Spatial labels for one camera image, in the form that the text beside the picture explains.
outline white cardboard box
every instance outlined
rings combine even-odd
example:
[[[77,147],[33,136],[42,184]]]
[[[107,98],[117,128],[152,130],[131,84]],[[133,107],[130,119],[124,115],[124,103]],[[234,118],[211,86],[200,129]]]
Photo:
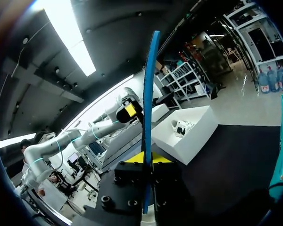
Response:
[[[162,116],[167,114],[168,111],[169,109],[165,104],[153,107],[151,122],[157,122]]]
[[[195,125],[184,137],[176,137],[172,120],[189,121]],[[151,138],[158,147],[187,165],[205,145],[217,126],[218,121],[210,106],[180,109],[152,129]]]

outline computer monitor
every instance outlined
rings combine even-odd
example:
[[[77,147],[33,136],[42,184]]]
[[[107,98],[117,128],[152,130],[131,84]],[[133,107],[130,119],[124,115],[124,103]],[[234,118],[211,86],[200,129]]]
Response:
[[[74,163],[78,158],[79,158],[79,156],[77,155],[77,153],[74,152],[71,156],[69,156],[68,160],[71,163]]]

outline robotic arm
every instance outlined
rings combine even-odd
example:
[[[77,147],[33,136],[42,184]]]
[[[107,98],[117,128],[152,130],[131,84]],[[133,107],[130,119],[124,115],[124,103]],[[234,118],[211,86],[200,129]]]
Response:
[[[127,126],[127,123],[120,123],[117,120],[117,112],[122,108],[124,100],[131,98],[139,101],[137,95],[130,88],[124,88],[117,97],[116,103],[110,108],[105,110],[100,117],[101,120],[96,120],[82,136],[78,130],[66,131],[64,134],[55,137],[42,144],[32,145],[24,151],[24,157],[29,164],[29,169],[22,177],[23,184],[27,187],[37,189],[39,184],[47,179],[52,170],[47,166],[44,158],[48,158],[63,151],[70,143],[74,148],[80,151],[82,148],[93,143],[116,130],[122,129]],[[109,117],[110,120],[103,121],[102,119]]]

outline ceiling beam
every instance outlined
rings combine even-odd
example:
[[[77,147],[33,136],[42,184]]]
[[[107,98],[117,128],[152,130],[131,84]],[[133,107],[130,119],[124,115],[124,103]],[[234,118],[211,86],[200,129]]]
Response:
[[[12,74],[15,67],[16,63],[8,57],[3,65],[4,71]],[[27,69],[18,65],[16,71],[14,72],[14,77],[18,78],[22,82],[34,85],[49,93],[65,97],[69,100],[79,103],[84,101],[82,94],[79,94],[74,90],[65,90],[61,84],[56,83],[56,78],[54,76],[41,73],[33,64],[29,64]]]

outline blue plastic strip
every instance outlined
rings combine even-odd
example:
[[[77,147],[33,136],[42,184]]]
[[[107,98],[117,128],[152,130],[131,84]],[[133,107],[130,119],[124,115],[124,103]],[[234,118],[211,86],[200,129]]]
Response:
[[[71,143],[72,142],[74,142],[74,141],[76,141],[77,139],[80,139],[81,137],[77,137],[76,139],[73,139],[72,141],[71,141]]]
[[[59,152],[61,152],[61,147],[60,147],[60,145],[58,144],[58,150],[59,150]]]
[[[40,161],[40,160],[42,160],[42,159],[43,159],[43,158],[39,158],[39,159],[37,159],[37,160],[33,161],[33,162],[32,162],[32,164],[30,164],[28,168],[30,168],[30,167],[31,167],[31,165],[33,165],[34,163],[36,163],[36,162],[38,162],[38,161]]]
[[[95,138],[99,139],[99,138],[94,134],[93,126],[91,127],[91,129],[92,129],[92,132],[93,132],[93,135],[95,136]]]
[[[159,45],[159,37],[160,31],[155,31],[152,36],[152,41],[150,44],[150,49],[148,53],[147,65],[146,65],[146,73],[145,73],[145,81],[144,81],[144,134],[145,134],[145,162],[147,167],[151,167],[151,117],[152,117],[152,100],[153,100],[153,82],[154,82],[154,70],[155,70],[155,62],[157,58],[157,51]],[[148,213],[148,206],[150,202],[150,184],[147,184],[146,194],[144,199],[144,208],[143,213]]]

